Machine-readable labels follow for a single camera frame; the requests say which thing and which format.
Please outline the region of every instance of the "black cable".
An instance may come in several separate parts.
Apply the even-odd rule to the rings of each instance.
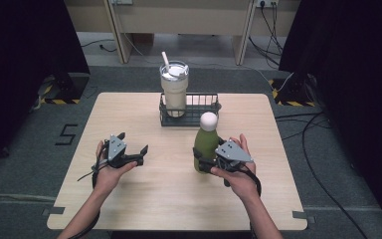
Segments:
[[[97,40],[97,41],[93,41],[93,42],[90,42],[90,43],[87,43],[85,45],[82,45],[82,47],[86,47],[86,46],[89,46],[93,43],[98,43],[98,42],[107,42],[107,41],[114,41],[114,39],[103,39],[103,40]]]
[[[278,38],[276,37],[276,20],[275,20],[275,15],[277,15],[277,14],[274,14],[274,27],[275,27],[275,31],[273,31],[271,26],[270,26],[270,24],[269,24],[268,19],[266,18],[265,12],[263,11],[264,7],[261,7],[260,9],[262,11],[263,18],[265,19],[266,25],[268,26],[269,32],[271,33],[271,40],[273,40],[277,46],[280,46],[281,44],[279,43]]]
[[[279,43],[279,40],[278,40],[278,35],[276,34],[276,22],[278,21],[278,5],[276,4],[276,2],[273,2],[272,3],[272,7],[273,7],[273,32],[274,32],[274,38],[275,38],[275,42],[276,42],[276,46],[278,47],[278,50],[280,53],[282,53],[282,46],[281,46],[281,43]]]
[[[279,120],[276,120],[276,121],[299,121],[299,122],[308,122],[307,120],[302,120],[302,119],[279,119]],[[324,122],[324,121],[327,121],[327,119],[322,120],[322,121],[320,121],[320,122],[312,122],[312,124],[314,124],[315,126],[322,127],[322,128],[332,128],[332,126],[323,126],[323,125],[321,125],[321,123]]]
[[[290,135],[290,136],[286,136],[286,137],[282,138],[282,140],[286,140],[286,139],[289,139],[289,138],[291,138],[291,137],[294,137],[294,136],[300,135],[300,134],[302,134],[302,133],[303,133],[303,131],[301,131],[301,132],[297,132],[297,133],[294,133],[294,134],[292,134],[292,135]]]
[[[281,56],[281,54],[279,53],[274,53],[274,52],[269,52],[269,51],[266,51],[265,49],[257,46],[254,42],[253,42],[253,39],[251,37],[248,38],[250,40],[250,42],[253,44],[254,48],[256,48],[256,50],[258,52],[261,52],[261,54],[271,54],[271,55],[275,55],[275,56]]]
[[[282,119],[282,118],[292,118],[292,117],[302,117],[302,116],[315,116],[317,114],[321,114],[322,112],[319,113],[303,113],[303,114],[294,114],[294,115],[286,115],[286,116],[278,116],[275,117],[275,119]]]
[[[267,51],[269,51],[269,47],[270,47],[270,44],[272,43],[272,36],[271,38],[269,39],[269,43],[268,43],[268,47],[266,48]],[[273,68],[273,69],[278,69],[279,68],[279,63],[277,63],[277,67],[273,67],[272,65],[270,65],[268,59],[266,58],[266,63],[269,65],[269,67]]]
[[[277,61],[275,61],[273,58],[271,58],[268,54],[269,52],[262,49],[261,47],[257,46],[254,42],[253,42],[253,39],[251,37],[249,37],[249,40],[250,42],[253,44],[253,46],[256,48],[256,50],[262,55],[264,56],[266,59],[269,59],[271,62],[275,63],[277,66],[279,65],[279,63]]]
[[[349,220],[353,223],[353,225],[355,225],[356,229],[358,229],[358,231],[361,233],[361,235],[367,239],[367,236],[365,235],[365,233],[362,231],[362,229],[359,227],[359,225],[355,222],[355,220],[349,215],[349,213],[342,207],[342,205],[340,205],[340,203],[334,199],[334,197],[328,192],[328,190],[325,188],[325,186],[322,184],[322,182],[319,180],[319,178],[317,177],[317,175],[315,174],[312,166],[311,166],[311,163],[308,159],[308,155],[306,153],[306,148],[305,148],[305,132],[306,130],[308,129],[309,125],[315,120],[315,118],[317,118],[318,116],[320,116],[321,114],[323,113],[319,113],[317,115],[315,115],[305,126],[305,128],[303,129],[303,132],[302,132],[302,150],[303,150],[303,155],[305,157],[305,161],[306,163],[308,164],[308,167],[309,167],[309,170],[311,171],[312,173],[312,176],[314,177],[314,179],[318,182],[318,184],[320,185],[320,187],[324,190],[324,192],[328,195],[328,197],[330,197],[330,199],[340,208],[340,210],[349,218]]]
[[[93,177],[92,177],[92,187],[95,188],[96,186],[96,182],[97,182],[97,176],[98,176],[98,172],[108,166],[108,164],[102,166],[101,168],[98,168],[98,163],[100,162],[100,157],[104,151],[104,149],[108,146],[108,142],[105,143],[103,145],[103,147],[100,149],[100,152],[98,153],[98,156],[96,157],[96,162],[95,162],[95,165],[92,167],[92,170],[93,172],[91,173],[88,173],[86,175],[84,175],[83,177],[81,177],[78,181],[80,181],[82,178],[90,175],[90,174],[93,174]],[[93,228],[96,226],[97,222],[98,222],[98,219],[100,218],[100,210],[98,211],[97,215],[95,216],[95,219],[92,221],[92,223],[87,226],[83,231],[79,232],[78,234],[70,237],[69,239],[78,239],[78,238],[82,238],[83,236],[85,236],[86,234],[88,234],[90,231],[93,230]]]
[[[257,178],[257,176],[252,171],[250,171],[250,169],[246,165],[244,165],[244,164],[241,164],[241,165],[243,165],[247,170],[243,170],[240,168],[235,168],[235,169],[239,172],[247,174],[247,176],[249,176],[251,179],[253,179],[253,181],[256,183],[257,192],[259,193],[259,197],[262,196],[262,184],[260,183],[260,180]],[[254,230],[251,222],[250,222],[250,231],[251,231],[251,238],[257,239],[256,231]]]
[[[105,50],[105,51],[107,51],[107,52],[114,52],[114,51],[116,51],[116,48],[115,49],[113,49],[113,50],[108,50],[106,47],[104,47],[103,45],[99,45],[100,46],[100,48],[102,49],[102,50]]]

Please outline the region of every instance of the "electrical cable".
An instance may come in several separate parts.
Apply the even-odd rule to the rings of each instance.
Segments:
[[[314,99],[311,98],[311,96],[309,95],[309,92],[308,92],[308,85],[306,83],[306,79],[303,80],[303,90],[305,92],[305,95],[306,97],[311,101],[311,102],[314,102]]]
[[[273,20],[274,20],[274,29],[272,30],[270,24],[269,24],[269,21],[268,19],[266,18],[266,15],[265,15],[265,12],[263,11],[264,10],[264,4],[261,6],[261,11],[262,11],[262,16],[263,18],[265,19],[265,22],[266,22],[266,25],[268,26],[268,29],[269,29],[269,32],[271,33],[271,40],[273,40],[275,42],[275,44],[277,45],[278,49],[283,49],[281,44],[279,43],[279,40],[278,40],[278,37],[276,35],[276,22],[278,20],[278,8],[275,7],[277,6],[276,3],[274,2],[272,7],[273,7],[273,11],[274,11],[274,16],[273,16]]]
[[[107,148],[107,145],[108,145],[108,142],[106,142],[103,145],[103,147],[100,149],[100,152],[98,153],[98,156],[96,157],[96,160],[95,160],[95,165],[92,167],[92,170],[93,170],[92,173],[88,173],[88,174],[82,176],[77,181],[80,181],[81,179],[83,179],[84,177],[86,177],[86,176],[88,176],[90,174],[93,174],[93,177],[92,177],[92,187],[95,188],[96,182],[97,182],[98,172],[102,168],[108,166],[108,164],[106,164],[106,165],[102,166],[101,168],[98,168],[101,155],[103,154],[103,151]],[[79,239],[79,238],[82,238],[83,236],[85,236],[86,234],[88,234],[96,226],[99,218],[100,218],[100,210],[98,211],[97,215],[95,216],[95,219],[92,221],[92,223],[89,226],[87,226],[83,231],[79,232],[78,234],[70,237],[70,239]]]
[[[272,37],[269,39],[269,43],[268,43],[268,47],[267,47],[267,52],[269,51],[269,47],[270,47],[270,44],[272,43]],[[268,61],[268,58],[266,58],[266,63],[268,64],[268,66],[269,67],[271,67],[272,69],[278,69],[279,68],[279,63],[277,63],[277,62],[274,62],[276,65],[277,65],[277,67],[274,67],[274,66],[272,66],[272,65],[270,65],[270,63],[269,63],[269,61]]]
[[[107,52],[114,52],[114,51],[116,51],[116,48],[113,49],[113,50],[109,50],[109,49],[107,49],[106,47],[104,47],[103,45],[99,45],[99,46],[100,46],[100,48],[101,48],[102,50],[105,50],[105,51],[107,51]]]
[[[271,90],[272,90],[272,91],[275,90],[275,89],[272,87],[272,85],[270,84],[269,79],[267,79],[266,76],[265,76],[262,72],[260,72],[259,70],[255,69],[255,68],[252,68],[252,67],[247,67],[247,66],[244,66],[244,65],[242,65],[242,66],[240,66],[240,67],[242,67],[242,68],[247,68],[247,69],[251,69],[251,70],[254,70],[254,71],[258,72],[258,73],[259,73],[259,74],[266,80],[266,82],[268,83],[268,85],[269,85],[269,87],[271,88]]]
[[[132,48],[141,56],[144,56],[144,54],[142,54],[140,51],[138,51],[138,49],[134,46],[134,44],[131,42],[131,40],[129,40],[128,36],[126,36],[126,33],[123,33],[123,35],[125,35],[125,38],[126,40],[129,42],[129,44],[131,44]]]
[[[325,105],[322,103],[321,99],[317,95],[317,83],[316,83],[316,78],[312,74],[306,74],[308,79],[305,79],[304,82],[304,88],[305,88],[305,93],[307,97],[309,98],[310,101],[316,102],[318,106],[321,108],[324,108]]]
[[[279,52],[282,54],[282,50],[284,48],[282,48],[281,43],[278,40],[278,35],[276,33],[276,23],[278,21],[278,4],[276,2],[273,2],[272,3],[272,7],[273,7],[273,14],[274,14],[274,17],[273,17],[273,21],[274,21],[274,23],[273,23],[274,38],[275,38],[276,46],[278,47]]]
[[[91,45],[91,44],[98,43],[98,42],[107,42],[107,41],[114,41],[114,39],[102,39],[102,40],[97,40],[97,41],[93,41],[93,42],[87,43],[87,44],[85,44],[85,45],[82,45],[82,47],[86,47],[86,46],[89,46],[89,45]]]
[[[286,77],[286,79],[285,79],[284,83],[281,85],[281,87],[280,87],[278,90],[275,89],[275,91],[276,91],[276,92],[280,92],[280,91],[284,88],[284,86],[287,84],[287,81],[288,81],[292,76],[293,76],[293,73],[289,74],[289,76]]]
[[[295,137],[295,136],[300,135],[300,134],[302,134],[302,133],[303,133],[303,131],[294,133],[294,134],[292,134],[292,135],[283,137],[282,140],[290,139],[291,137]]]
[[[307,120],[302,120],[302,119],[279,119],[279,120],[276,120],[276,122],[280,122],[280,121],[308,122]],[[319,121],[319,122],[312,122],[312,124],[314,124],[315,126],[322,127],[322,128],[333,128],[332,126],[324,126],[324,125],[321,125],[321,123],[322,123],[322,122],[325,122],[325,121],[327,121],[327,119],[322,120],[322,121]]]
[[[276,54],[276,53],[271,53],[271,52],[269,52],[269,51],[267,51],[267,50],[264,50],[264,49],[262,49],[261,47],[257,46],[257,45],[254,43],[254,41],[253,41],[253,39],[252,39],[251,37],[249,37],[248,39],[250,40],[251,44],[253,44],[254,48],[256,48],[256,50],[257,50],[263,57],[265,57],[267,60],[269,60],[269,61],[275,63],[277,66],[279,65],[279,63],[278,63],[277,61],[275,61],[273,58],[271,58],[271,57],[269,56],[269,54],[274,54],[274,55],[279,56],[278,54]]]
[[[302,114],[294,114],[294,115],[286,115],[286,116],[278,116],[275,117],[275,119],[282,119],[282,118],[292,118],[292,117],[304,117],[304,116],[315,116],[317,114],[321,114],[322,112],[319,113],[302,113]]]
[[[317,183],[319,184],[319,186],[323,189],[323,191],[328,195],[328,197],[340,208],[340,210],[347,216],[347,218],[353,223],[353,225],[356,227],[356,229],[358,229],[358,231],[361,233],[362,237],[367,239],[367,236],[365,235],[365,233],[362,231],[362,229],[359,227],[359,225],[356,223],[356,221],[349,215],[349,213],[343,208],[342,205],[340,205],[340,203],[330,194],[330,192],[328,192],[328,190],[325,188],[325,186],[322,184],[322,182],[319,180],[318,176],[316,175],[314,169],[312,168],[312,165],[308,159],[308,155],[307,155],[307,152],[306,152],[306,148],[305,148],[305,132],[306,130],[309,128],[309,125],[320,115],[322,115],[323,113],[319,113],[317,115],[315,115],[314,117],[312,117],[312,119],[306,124],[305,128],[303,129],[302,131],[302,150],[303,150],[303,155],[304,155],[304,158],[305,158],[305,161],[309,167],[309,170],[311,171],[312,173],[312,176],[314,177],[314,179],[317,181]]]
[[[256,188],[257,188],[257,192],[259,194],[259,197],[262,196],[262,184],[261,184],[260,180],[257,178],[257,176],[252,171],[250,171],[250,169],[246,165],[244,165],[242,163],[240,163],[240,165],[242,167],[246,168],[247,170],[243,170],[241,168],[235,168],[235,167],[234,167],[234,169],[236,171],[245,173],[247,176],[249,176],[251,179],[253,179],[254,183],[256,183]],[[256,231],[254,231],[254,228],[253,228],[253,225],[251,224],[251,222],[250,222],[250,231],[251,231],[251,239],[257,239]]]

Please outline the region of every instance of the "metal wire rack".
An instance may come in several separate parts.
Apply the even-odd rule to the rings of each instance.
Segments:
[[[187,93],[185,110],[167,109],[164,93],[160,96],[160,123],[162,126],[199,126],[200,117],[205,112],[219,116],[219,98],[217,94]]]

